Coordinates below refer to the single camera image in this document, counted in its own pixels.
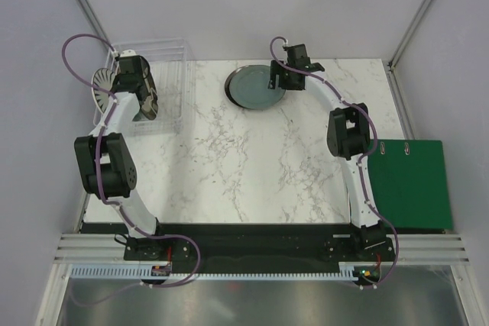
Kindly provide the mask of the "teal green plate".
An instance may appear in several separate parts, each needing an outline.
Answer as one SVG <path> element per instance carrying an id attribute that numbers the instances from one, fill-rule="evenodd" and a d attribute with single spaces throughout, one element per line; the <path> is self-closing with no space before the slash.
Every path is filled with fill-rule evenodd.
<path id="1" fill-rule="evenodd" d="M 231 81 L 230 91 L 234 100 L 245 109 L 264 110 L 272 108 L 286 95 L 283 89 L 269 89 L 270 67 L 247 65 L 237 68 Z"/>

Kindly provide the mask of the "brown rim cream plate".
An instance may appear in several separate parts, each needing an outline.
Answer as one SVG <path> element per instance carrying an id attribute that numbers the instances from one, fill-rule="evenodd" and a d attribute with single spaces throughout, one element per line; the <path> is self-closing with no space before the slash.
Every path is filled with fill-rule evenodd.
<path id="1" fill-rule="evenodd" d="M 234 76 L 235 76 L 235 74 L 236 74 L 236 73 L 237 73 L 236 71 L 233 71 L 232 73 L 230 73 L 230 74 L 228 75 L 228 77 L 227 77 L 227 78 L 226 78 L 226 80 L 225 80 L 225 84 L 224 84 L 224 91 L 225 91 L 225 95 L 226 95 L 226 97 L 228 98 L 228 100 L 229 100 L 229 101 L 230 101 L 232 104 L 234 104 L 234 105 L 238 106 L 239 108 L 244 108 L 244 106 L 240 105 L 239 103 L 237 103 L 237 102 L 234 100 L 234 98 L 232 97 L 231 91 L 230 91 L 230 85 L 231 85 L 231 81 L 232 81 L 232 79 L 234 78 Z"/>

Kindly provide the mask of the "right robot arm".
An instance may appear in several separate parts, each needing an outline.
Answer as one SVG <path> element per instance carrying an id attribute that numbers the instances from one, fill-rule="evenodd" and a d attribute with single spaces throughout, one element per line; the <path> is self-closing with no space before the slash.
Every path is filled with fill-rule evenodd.
<path id="1" fill-rule="evenodd" d="M 274 55 L 274 43 L 283 41 L 287 59 Z M 367 260 L 387 244 L 383 219 L 377 211 L 368 171 L 368 157 L 377 149 L 377 131 L 364 103 L 351 103 L 325 78 L 325 68 L 314 63 L 304 44 L 289 45 L 285 37 L 270 42 L 269 89 L 306 91 L 329 113 L 325 143 L 338 159 L 348 195 L 352 226 L 350 251 Z"/>

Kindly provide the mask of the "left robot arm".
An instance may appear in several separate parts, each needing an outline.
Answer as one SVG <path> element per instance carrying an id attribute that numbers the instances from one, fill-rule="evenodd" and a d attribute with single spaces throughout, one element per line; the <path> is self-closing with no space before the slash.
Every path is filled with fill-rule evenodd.
<path id="1" fill-rule="evenodd" d="M 138 115 L 149 121 L 158 114 L 158 97 L 149 62 L 133 50 L 116 58 L 118 72 L 101 68 L 110 88 L 92 84 L 108 96 L 108 104 L 96 127 L 74 142 L 83 188 L 123 220 L 131 237 L 143 238 L 141 251 L 152 260 L 167 253 L 167 240 L 157 234 L 159 221 L 143 203 L 136 185 L 138 173 L 124 132 Z"/>

